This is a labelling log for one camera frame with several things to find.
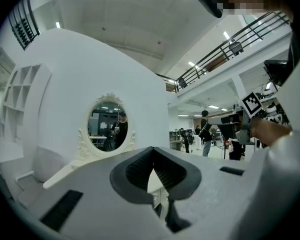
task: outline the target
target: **ornate mirror frame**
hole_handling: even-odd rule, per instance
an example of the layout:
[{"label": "ornate mirror frame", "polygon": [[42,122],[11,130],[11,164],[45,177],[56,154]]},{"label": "ornate mirror frame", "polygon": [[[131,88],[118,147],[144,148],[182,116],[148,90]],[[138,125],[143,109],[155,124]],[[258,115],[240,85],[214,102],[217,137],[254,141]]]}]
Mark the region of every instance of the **ornate mirror frame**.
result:
[{"label": "ornate mirror frame", "polygon": [[[128,131],[125,137],[124,142],[122,145],[110,152],[102,151],[98,148],[96,148],[92,142],[89,139],[88,135],[88,121],[91,115],[91,111],[93,108],[102,103],[102,102],[114,102],[116,104],[119,104],[125,111],[125,114],[127,115],[128,119]],[[118,154],[121,154],[123,152],[131,151],[136,149],[135,145],[135,128],[134,128],[134,119],[131,116],[127,106],[125,103],[117,97],[113,92],[107,93],[106,95],[102,95],[100,98],[98,98],[91,106],[88,107],[86,110],[86,113],[84,115],[84,119],[81,125],[81,128],[79,131],[79,142],[77,147],[77,153],[73,161],[71,161],[68,165],[63,167],[60,171],[58,171],[54,176],[52,176],[50,179],[48,179],[44,184],[43,187],[45,189],[50,188],[57,182],[59,182],[61,179],[72,173],[77,168],[84,166],[86,164],[89,164],[91,162],[109,158],[116,156]]]},{"label": "ornate mirror frame", "polygon": [[[95,147],[92,142],[89,139],[88,135],[88,121],[91,115],[91,111],[94,109],[95,106],[98,104],[104,103],[104,102],[113,102],[118,105],[120,105],[127,115],[128,120],[128,131],[125,137],[124,142],[122,145],[110,152],[105,152],[97,147]],[[84,121],[82,123],[81,128],[79,129],[79,144],[78,144],[78,150],[77,150],[77,158],[80,160],[90,160],[90,157],[95,157],[96,160],[103,159],[103,158],[109,158],[112,156],[116,156],[118,154],[121,154],[123,152],[131,151],[136,148],[135,146],[135,130],[134,130],[134,122],[133,118],[125,105],[125,103],[117,97],[113,92],[107,93],[106,95],[102,95],[100,98],[98,98],[86,111],[86,114],[84,116]]]}]

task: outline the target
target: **white column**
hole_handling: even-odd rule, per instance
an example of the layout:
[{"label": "white column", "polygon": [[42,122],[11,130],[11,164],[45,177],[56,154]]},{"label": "white column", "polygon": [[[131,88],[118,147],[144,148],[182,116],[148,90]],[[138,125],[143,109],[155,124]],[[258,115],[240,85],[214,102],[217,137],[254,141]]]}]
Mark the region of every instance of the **white column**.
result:
[{"label": "white column", "polygon": [[242,82],[240,76],[238,74],[232,77],[234,86],[236,88],[236,92],[238,93],[238,97],[241,100],[244,96],[247,95],[244,83]]},{"label": "white column", "polygon": [[179,129],[179,117],[178,117],[178,108],[171,107],[168,109],[169,115],[169,131],[175,131]]}]

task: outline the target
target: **person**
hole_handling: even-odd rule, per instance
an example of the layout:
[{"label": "person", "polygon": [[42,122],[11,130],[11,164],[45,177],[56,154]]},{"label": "person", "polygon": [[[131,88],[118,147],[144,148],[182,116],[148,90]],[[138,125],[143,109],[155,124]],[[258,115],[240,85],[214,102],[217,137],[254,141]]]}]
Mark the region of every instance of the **person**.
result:
[{"label": "person", "polygon": [[180,129],[180,134],[181,134],[181,137],[183,138],[185,152],[189,154],[190,152],[189,152],[188,135],[183,128]]},{"label": "person", "polygon": [[194,132],[195,132],[196,150],[201,150],[201,138],[199,137],[199,133],[201,132],[200,125],[196,126]]},{"label": "person", "polygon": [[127,115],[124,111],[120,112],[119,120],[111,128],[112,135],[115,136],[115,149],[124,143],[128,133]]},{"label": "person", "polygon": [[236,138],[229,138],[229,159],[230,160],[238,160],[241,159],[242,154],[242,145],[240,145],[239,141]]},{"label": "person", "polygon": [[[205,125],[208,122],[208,114],[209,112],[204,110],[202,111],[201,115],[202,115],[202,119],[201,119],[201,129],[203,129],[205,127]],[[204,132],[204,136],[202,138],[203,142],[204,142],[204,146],[203,146],[203,152],[202,155],[204,157],[207,157],[210,151],[210,147],[211,147],[211,141],[212,141],[212,136],[209,132],[211,128],[210,124],[207,124],[207,126],[205,127],[205,132]]]},{"label": "person", "polygon": [[[290,21],[292,30],[287,61],[287,75],[297,66],[300,60],[300,0],[218,0],[225,7],[239,9],[244,5],[245,9],[253,12],[282,11]],[[253,117],[250,123],[251,137],[259,139],[264,144],[271,146],[280,137],[288,135],[290,126],[277,124],[265,119]]]}]

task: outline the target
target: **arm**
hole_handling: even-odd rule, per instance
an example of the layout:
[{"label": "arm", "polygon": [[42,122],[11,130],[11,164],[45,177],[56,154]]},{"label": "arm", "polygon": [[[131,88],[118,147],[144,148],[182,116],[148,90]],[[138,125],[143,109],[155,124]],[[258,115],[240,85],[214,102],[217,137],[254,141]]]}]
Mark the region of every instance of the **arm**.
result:
[{"label": "arm", "polygon": [[291,127],[277,124],[265,119],[253,117],[250,124],[251,137],[256,137],[264,144],[271,146],[282,136],[291,132]]},{"label": "arm", "polygon": [[111,134],[112,134],[112,135],[115,135],[115,127],[116,127],[116,124],[114,123],[114,124],[112,125],[112,128],[111,128]]}]

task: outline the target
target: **railing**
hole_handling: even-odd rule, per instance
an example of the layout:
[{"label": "railing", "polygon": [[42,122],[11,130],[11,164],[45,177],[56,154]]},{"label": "railing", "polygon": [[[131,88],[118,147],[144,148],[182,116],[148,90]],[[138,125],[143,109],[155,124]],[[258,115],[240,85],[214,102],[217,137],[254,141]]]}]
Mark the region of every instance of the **railing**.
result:
[{"label": "railing", "polygon": [[15,38],[24,50],[36,36],[40,35],[30,0],[19,0],[9,13],[8,19]]},{"label": "railing", "polygon": [[177,93],[179,91],[177,81],[165,75],[156,74],[158,77],[161,77],[163,81],[165,81],[165,89],[168,92]]},{"label": "railing", "polygon": [[209,52],[178,77],[175,91],[178,92],[179,89],[186,88],[197,79],[204,77],[233,57],[243,53],[244,48],[251,47],[255,42],[262,41],[269,33],[287,24],[289,24],[288,17],[282,12],[269,12],[262,15]]}]

